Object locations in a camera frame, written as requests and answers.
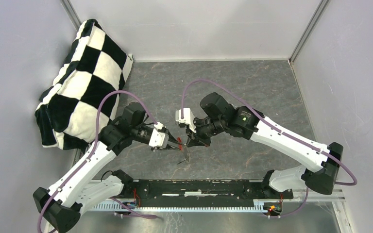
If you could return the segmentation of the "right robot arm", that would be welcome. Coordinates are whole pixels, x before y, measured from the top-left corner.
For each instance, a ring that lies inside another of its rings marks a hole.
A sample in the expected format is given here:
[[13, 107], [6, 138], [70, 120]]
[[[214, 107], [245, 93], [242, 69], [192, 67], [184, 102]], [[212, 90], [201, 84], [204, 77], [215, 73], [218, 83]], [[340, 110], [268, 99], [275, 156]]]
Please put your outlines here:
[[209, 147], [211, 138], [220, 133], [261, 143], [300, 163], [285, 170], [269, 170], [261, 185], [265, 197], [274, 198], [280, 192], [303, 187], [323, 195], [333, 193], [343, 153], [341, 144], [309, 140], [281, 127], [262, 112], [230, 104], [216, 92], [205, 96], [200, 107], [205, 118], [195, 117], [190, 108], [176, 111], [175, 120], [188, 136], [187, 147]]

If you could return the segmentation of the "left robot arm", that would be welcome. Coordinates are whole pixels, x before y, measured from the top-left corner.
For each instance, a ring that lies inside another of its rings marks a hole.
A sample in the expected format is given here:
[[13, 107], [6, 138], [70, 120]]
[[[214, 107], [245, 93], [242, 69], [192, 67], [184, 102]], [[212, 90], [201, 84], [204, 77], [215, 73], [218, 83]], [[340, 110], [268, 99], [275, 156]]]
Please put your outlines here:
[[33, 199], [40, 213], [58, 233], [71, 230], [81, 215], [109, 197], [129, 197], [133, 184], [111, 175], [85, 189], [92, 178], [133, 141], [148, 145], [152, 150], [177, 150], [180, 142], [161, 123], [149, 123], [146, 110], [139, 102], [126, 106], [121, 116], [102, 128], [98, 141], [93, 142], [84, 156], [49, 188], [39, 187]]

